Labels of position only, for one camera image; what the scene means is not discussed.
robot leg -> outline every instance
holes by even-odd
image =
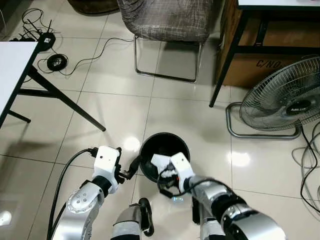
[[[141,198],[125,209],[113,225],[111,240],[140,240],[141,232],[147,237],[154,233],[152,211],[148,199]]]

silver robotic arm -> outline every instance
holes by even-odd
[[[104,199],[108,194],[114,194],[118,189],[118,184],[123,184],[125,179],[131,179],[138,170],[140,159],[136,158],[130,165],[129,171],[120,172],[120,155],[121,149],[119,148],[114,149],[108,146],[98,148],[92,181],[86,180],[79,190],[70,195],[53,231],[52,240],[90,239],[92,224]],[[131,233],[139,233],[138,236],[141,231],[145,231],[147,236],[153,234],[151,208],[146,198],[140,199],[139,203],[123,211],[114,225],[112,239],[125,236],[127,234],[125,229],[129,229]]]
[[[108,194],[118,189],[116,166],[120,152],[101,146],[98,149],[92,181],[86,181],[68,198],[63,214],[54,230],[52,240],[88,240],[92,223]]]
[[[180,192],[192,195],[193,221],[201,224],[201,239],[287,239],[284,231],[272,218],[252,209],[224,183],[196,176],[183,153],[172,156],[166,169],[177,173],[175,185]],[[160,192],[167,197],[174,196],[164,188]]]

chair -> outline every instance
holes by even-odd
[[[209,37],[213,0],[117,0],[124,24],[134,34],[134,67],[138,74],[196,82],[203,44]],[[145,72],[137,65],[137,38],[199,45],[194,79]]]

white floor tile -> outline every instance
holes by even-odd
[[[245,99],[248,91],[249,89],[247,88],[230,86],[231,102],[242,102]]]
[[[83,15],[76,12],[68,1],[60,8],[53,28],[63,37],[99,38],[108,15]]]
[[[178,135],[189,148],[197,175],[210,176],[231,186],[225,107],[225,103],[217,103],[212,109],[202,101],[152,98],[144,140],[161,132]]]
[[[159,193],[157,184],[145,176],[137,176],[132,203],[147,198],[152,209],[154,234],[142,239],[150,240],[195,240],[199,239],[200,227],[192,221],[192,198],[181,197],[179,202]]]
[[[306,209],[301,199],[236,191],[252,208],[272,217],[287,239],[320,239],[320,223]]]
[[[59,53],[68,57],[68,64],[65,69],[61,70],[64,74],[70,74],[78,61],[82,59],[90,59],[94,56],[98,39],[90,38],[60,38],[57,37],[53,45],[53,49]],[[85,82],[91,60],[82,61],[76,68],[76,70],[70,76],[64,76],[60,72],[52,72],[47,67],[47,61],[50,56],[55,53],[52,50],[46,52],[40,52],[33,65],[39,70],[48,81],[61,90],[74,90],[81,91]],[[41,88],[34,80],[28,81],[23,84],[23,87],[28,88]]]
[[[209,101],[213,93],[217,41],[207,41],[196,83],[155,78],[153,97]],[[192,45],[161,43],[157,73],[194,78],[197,49]],[[230,101],[230,87],[222,86],[217,102]]]
[[[150,99],[83,92],[78,104],[106,127],[102,132],[74,114],[57,162],[66,163],[79,150],[108,145],[122,148],[123,169],[138,155],[143,139]],[[74,165],[93,168],[92,157],[81,156]]]
[[[0,156],[0,213],[11,214],[0,227],[3,240],[27,240],[53,163]]]
[[[106,39],[101,39],[96,56],[101,53]],[[159,43],[139,41],[143,49],[138,56],[139,68],[155,72]],[[110,40],[100,59],[94,60],[83,90],[96,93],[150,96],[154,78],[143,76],[134,70],[134,45],[118,39]]]
[[[64,92],[77,101],[79,92]],[[31,119],[8,115],[0,129],[0,154],[54,162],[65,136],[73,110],[55,98],[18,95],[11,108]]]
[[[39,211],[36,215],[29,239],[45,239],[48,229],[48,221],[52,200],[56,190],[59,175],[64,165],[55,164],[50,176],[48,185],[45,189]],[[71,166],[63,179],[62,187],[59,192],[59,198],[56,206],[56,214],[60,211],[62,205],[68,197],[77,189],[85,180],[92,179],[93,170],[85,167]],[[99,213],[92,225],[92,240],[110,239],[112,236],[112,227],[120,213],[128,208],[131,203],[134,184],[136,177],[132,180],[120,184],[114,194],[109,194],[105,199]]]
[[[239,119],[234,109],[232,128],[242,134],[275,134],[256,131]],[[294,130],[278,131],[291,134]],[[267,193],[288,197],[300,197],[301,168],[294,162],[291,151],[303,147],[306,142],[300,136],[295,140],[238,139],[231,138],[232,182],[239,190]],[[319,186],[319,169],[308,178],[308,185],[315,197]]]
[[[121,13],[118,11],[109,14],[101,37],[132,39],[134,34],[127,29],[124,21],[122,20]]]

fan logo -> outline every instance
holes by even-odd
[[[302,107],[302,108],[291,108],[290,111],[293,112],[301,112],[307,110],[307,107]]]
[[[305,113],[312,107],[309,100],[300,100],[293,103],[290,107],[286,109],[286,114],[289,116],[294,116],[298,114]]]

